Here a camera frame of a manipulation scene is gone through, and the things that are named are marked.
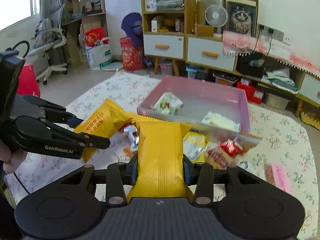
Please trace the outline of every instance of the pink snack package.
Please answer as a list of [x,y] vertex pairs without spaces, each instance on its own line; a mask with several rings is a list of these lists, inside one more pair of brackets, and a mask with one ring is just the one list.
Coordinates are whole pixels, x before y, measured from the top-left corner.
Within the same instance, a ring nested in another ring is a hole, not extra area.
[[284,171],[284,167],[282,165],[265,164],[264,171],[267,182],[284,192],[291,194],[291,187],[287,173]]

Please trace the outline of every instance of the white bag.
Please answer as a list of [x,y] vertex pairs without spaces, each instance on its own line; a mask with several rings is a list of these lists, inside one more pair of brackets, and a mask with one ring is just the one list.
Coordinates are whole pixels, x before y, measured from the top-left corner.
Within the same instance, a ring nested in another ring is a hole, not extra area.
[[92,70],[100,69],[112,62],[110,44],[100,44],[95,47],[85,46],[89,68]]

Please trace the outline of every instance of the backpack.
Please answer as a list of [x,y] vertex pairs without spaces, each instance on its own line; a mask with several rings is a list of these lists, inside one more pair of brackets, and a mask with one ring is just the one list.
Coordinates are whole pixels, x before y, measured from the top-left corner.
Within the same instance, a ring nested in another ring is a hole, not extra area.
[[49,18],[41,20],[36,29],[36,44],[35,48],[39,48],[43,45],[49,44],[56,40],[56,34],[54,32],[45,32],[41,33],[43,30],[51,29],[52,28],[52,21]]

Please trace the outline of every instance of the white drawer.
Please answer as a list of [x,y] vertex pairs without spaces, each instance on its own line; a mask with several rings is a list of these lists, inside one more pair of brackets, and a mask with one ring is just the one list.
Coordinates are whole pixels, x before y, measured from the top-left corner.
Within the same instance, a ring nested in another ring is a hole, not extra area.
[[320,96],[318,96],[318,93],[320,93],[320,80],[315,76],[306,74],[299,93],[320,104]]
[[[215,55],[215,57],[208,56],[210,53],[218,55]],[[188,38],[187,61],[189,62],[233,71],[235,57],[235,55],[227,55],[223,52],[222,42],[193,37]]]
[[144,34],[144,54],[183,59],[184,36]]

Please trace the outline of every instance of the pink plastic box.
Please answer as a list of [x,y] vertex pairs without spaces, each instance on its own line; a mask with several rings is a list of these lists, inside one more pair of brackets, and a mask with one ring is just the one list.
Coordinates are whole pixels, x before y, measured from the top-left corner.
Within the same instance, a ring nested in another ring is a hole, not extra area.
[[[155,112],[154,105],[164,92],[169,91],[181,99],[183,106],[175,115]],[[201,132],[206,132],[209,127],[212,127],[201,123],[206,114],[211,111],[240,124],[239,130],[230,130],[231,134],[239,131],[250,133],[249,110],[244,90],[212,82],[167,76],[149,93],[137,110],[138,114],[144,116],[194,125],[194,128]],[[217,132],[224,133],[223,130],[225,129],[219,128]]]

